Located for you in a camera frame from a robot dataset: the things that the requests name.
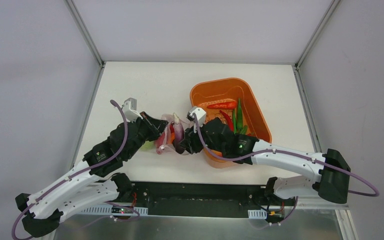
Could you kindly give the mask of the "purple toy eggplant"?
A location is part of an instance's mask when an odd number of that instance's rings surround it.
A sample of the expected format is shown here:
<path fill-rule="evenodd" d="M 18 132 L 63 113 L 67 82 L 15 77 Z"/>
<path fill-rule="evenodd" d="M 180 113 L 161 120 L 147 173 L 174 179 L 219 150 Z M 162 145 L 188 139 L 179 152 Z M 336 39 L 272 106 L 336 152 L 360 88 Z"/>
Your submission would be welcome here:
<path fill-rule="evenodd" d="M 180 118 L 176 113 L 173 113 L 173 130 L 174 130 L 174 140 L 172 144 L 174 146 L 174 149 L 178 154 L 183 154 L 185 149 L 180 145 L 180 142 L 185 137 L 184 128 Z"/>

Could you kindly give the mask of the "green toy cabbage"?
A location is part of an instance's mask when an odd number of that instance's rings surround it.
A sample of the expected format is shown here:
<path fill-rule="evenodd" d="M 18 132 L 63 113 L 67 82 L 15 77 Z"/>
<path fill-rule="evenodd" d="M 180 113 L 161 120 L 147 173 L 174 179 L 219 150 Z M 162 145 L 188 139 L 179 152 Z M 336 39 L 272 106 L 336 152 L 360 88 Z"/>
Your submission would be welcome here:
<path fill-rule="evenodd" d="M 151 151 L 155 149 L 154 141 L 146 141 L 141 147 L 141 151 Z"/>

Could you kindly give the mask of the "red toy chili pepper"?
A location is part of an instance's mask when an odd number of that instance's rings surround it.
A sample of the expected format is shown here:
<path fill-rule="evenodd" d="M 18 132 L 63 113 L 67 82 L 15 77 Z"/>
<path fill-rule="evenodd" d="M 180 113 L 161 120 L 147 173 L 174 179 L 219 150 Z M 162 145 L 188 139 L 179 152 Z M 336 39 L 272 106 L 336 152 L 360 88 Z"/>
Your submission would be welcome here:
<path fill-rule="evenodd" d="M 172 123 L 168 126 L 168 128 L 164 130 L 161 136 L 154 142 L 155 151 L 157 154 L 161 155 L 163 153 L 173 152 L 175 150 L 173 144 L 166 144 L 167 135 L 170 135 L 170 133 L 174 133 L 174 127 Z"/>

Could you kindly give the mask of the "clear pink zip top bag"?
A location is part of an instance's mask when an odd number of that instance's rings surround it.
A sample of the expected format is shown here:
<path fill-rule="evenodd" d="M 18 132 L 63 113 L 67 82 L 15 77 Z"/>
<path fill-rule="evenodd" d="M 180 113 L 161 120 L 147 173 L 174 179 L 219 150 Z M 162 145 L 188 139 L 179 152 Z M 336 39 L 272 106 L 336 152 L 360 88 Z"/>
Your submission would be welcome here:
<path fill-rule="evenodd" d="M 185 130 L 190 126 L 189 123 L 183 121 L 175 113 L 172 114 L 163 114 L 161 116 L 162 120 L 168 121 L 168 126 L 164 129 L 162 135 L 154 141 L 146 141 L 145 144 L 139 149 L 142 152 L 152 152 L 155 151 L 156 154 L 162 155 L 164 153 L 173 152 L 179 155 L 188 155 L 189 153 L 186 150 L 177 151 L 174 145 L 175 141 L 175 128 L 176 123 L 181 124 Z"/>

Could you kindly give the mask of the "orange toy tangerine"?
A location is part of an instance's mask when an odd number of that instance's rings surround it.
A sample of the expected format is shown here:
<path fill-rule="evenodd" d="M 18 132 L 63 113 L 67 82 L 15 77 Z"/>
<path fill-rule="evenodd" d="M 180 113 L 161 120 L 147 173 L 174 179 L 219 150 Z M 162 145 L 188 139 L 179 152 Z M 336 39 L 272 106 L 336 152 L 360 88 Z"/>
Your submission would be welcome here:
<path fill-rule="evenodd" d="M 175 134 L 173 132 L 170 133 L 170 135 L 167 135 L 166 137 L 166 144 L 171 145 L 175 139 Z"/>

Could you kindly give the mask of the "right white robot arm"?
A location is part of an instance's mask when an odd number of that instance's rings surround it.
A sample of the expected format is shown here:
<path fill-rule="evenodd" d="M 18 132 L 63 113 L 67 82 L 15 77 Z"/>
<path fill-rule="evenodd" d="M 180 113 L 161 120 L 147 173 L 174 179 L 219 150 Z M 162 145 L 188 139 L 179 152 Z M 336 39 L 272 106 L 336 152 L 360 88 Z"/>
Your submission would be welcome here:
<path fill-rule="evenodd" d="M 294 177 L 271 177 L 264 200 L 276 205 L 292 197 L 314 197 L 345 204 L 348 200 L 351 168 L 342 154 L 329 148 L 326 153 L 305 152 L 273 145 L 246 134 L 234 133 L 219 118 L 185 130 L 180 146 L 190 154 L 202 149 L 221 153 L 220 159 L 237 164 L 262 165 L 296 173 Z"/>

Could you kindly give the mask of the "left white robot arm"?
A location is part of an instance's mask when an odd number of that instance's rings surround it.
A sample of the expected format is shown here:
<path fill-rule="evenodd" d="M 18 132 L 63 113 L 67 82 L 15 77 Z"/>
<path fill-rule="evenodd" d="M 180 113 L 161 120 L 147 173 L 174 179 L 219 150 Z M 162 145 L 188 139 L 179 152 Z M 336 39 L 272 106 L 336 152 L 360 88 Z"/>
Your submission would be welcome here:
<path fill-rule="evenodd" d="M 83 159 L 51 185 L 33 193 L 21 193 L 15 203 L 29 239 L 43 237 L 75 213 L 95 204 L 118 199 L 127 202 L 133 189 L 124 173 L 115 173 L 146 142 L 157 140 L 168 121 L 144 111 L 134 118 L 122 114 L 123 122 L 104 141 L 96 144 Z"/>

